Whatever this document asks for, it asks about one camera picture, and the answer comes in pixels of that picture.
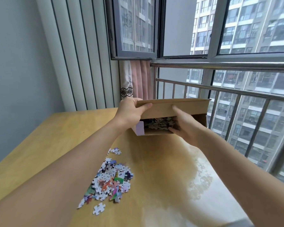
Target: table surface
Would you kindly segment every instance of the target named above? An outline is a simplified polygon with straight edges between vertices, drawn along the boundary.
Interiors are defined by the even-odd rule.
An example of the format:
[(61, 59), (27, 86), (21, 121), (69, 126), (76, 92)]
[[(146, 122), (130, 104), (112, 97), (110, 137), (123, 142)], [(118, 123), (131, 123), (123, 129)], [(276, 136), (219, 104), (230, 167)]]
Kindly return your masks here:
[[(46, 119), (0, 162), (0, 199), (101, 128), (116, 110)], [(134, 173), (129, 192), (119, 204), (106, 198), (98, 216), (92, 212), (99, 201), (84, 204), (70, 226), (220, 226), (246, 217), (203, 153), (176, 135), (137, 137), (129, 129), (112, 147), (122, 154), (107, 157)]]

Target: cardboard box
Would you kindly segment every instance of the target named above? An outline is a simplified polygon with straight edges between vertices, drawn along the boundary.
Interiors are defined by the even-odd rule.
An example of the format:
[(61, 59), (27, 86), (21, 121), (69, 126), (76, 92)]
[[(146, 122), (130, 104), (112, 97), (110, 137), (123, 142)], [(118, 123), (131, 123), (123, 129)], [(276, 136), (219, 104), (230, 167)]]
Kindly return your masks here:
[(141, 120), (136, 126), (132, 127), (132, 130), (137, 136), (171, 134), (169, 130), (145, 128), (143, 120), (176, 116), (171, 108), (172, 105), (176, 105), (182, 111), (192, 115), (203, 126), (207, 126), (206, 115), (209, 101), (210, 99), (150, 99), (138, 101), (136, 107), (146, 103), (152, 103), (153, 106), (142, 114)]

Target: hand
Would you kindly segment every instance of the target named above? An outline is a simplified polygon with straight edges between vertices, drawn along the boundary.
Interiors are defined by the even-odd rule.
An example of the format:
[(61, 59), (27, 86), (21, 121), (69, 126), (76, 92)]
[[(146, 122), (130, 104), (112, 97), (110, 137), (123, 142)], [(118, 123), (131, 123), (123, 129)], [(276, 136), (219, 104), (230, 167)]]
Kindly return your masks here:
[(121, 126), (121, 129), (126, 130), (135, 126), (141, 119), (144, 111), (152, 107), (152, 103), (146, 103), (141, 107), (136, 108), (140, 98), (126, 97), (121, 100), (119, 108), (114, 117), (114, 120)]
[(190, 114), (180, 110), (175, 105), (172, 106), (172, 109), (177, 115), (176, 123), (179, 126), (179, 130), (171, 127), (168, 129), (172, 133), (182, 137), (188, 144), (198, 147), (198, 136), (207, 128), (196, 121)]

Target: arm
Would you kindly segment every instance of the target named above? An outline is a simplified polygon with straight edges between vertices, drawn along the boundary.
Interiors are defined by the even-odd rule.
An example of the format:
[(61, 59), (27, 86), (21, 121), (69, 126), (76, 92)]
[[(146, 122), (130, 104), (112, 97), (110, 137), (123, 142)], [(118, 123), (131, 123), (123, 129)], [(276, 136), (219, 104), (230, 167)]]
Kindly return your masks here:
[(115, 139), (151, 103), (122, 100), (115, 117), (0, 201), (0, 226), (67, 226)]
[(173, 106), (180, 130), (170, 131), (198, 147), (255, 226), (284, 226), (284, 183), (261, 170), (191, 115)]

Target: left hand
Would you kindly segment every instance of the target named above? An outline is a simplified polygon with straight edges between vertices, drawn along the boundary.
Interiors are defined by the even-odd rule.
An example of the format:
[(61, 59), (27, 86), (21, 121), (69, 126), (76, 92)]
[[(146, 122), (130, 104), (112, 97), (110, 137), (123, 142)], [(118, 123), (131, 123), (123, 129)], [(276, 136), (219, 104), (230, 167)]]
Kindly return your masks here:
[(141, 119), (144, 111), (152, 107), (152, 103), (146, 103), (141, 107), (136, 108), (140, 98), (126, 97), (121, 100), (115, 117), (113, 118), (123, 130), (127, 130), (135, 126)]

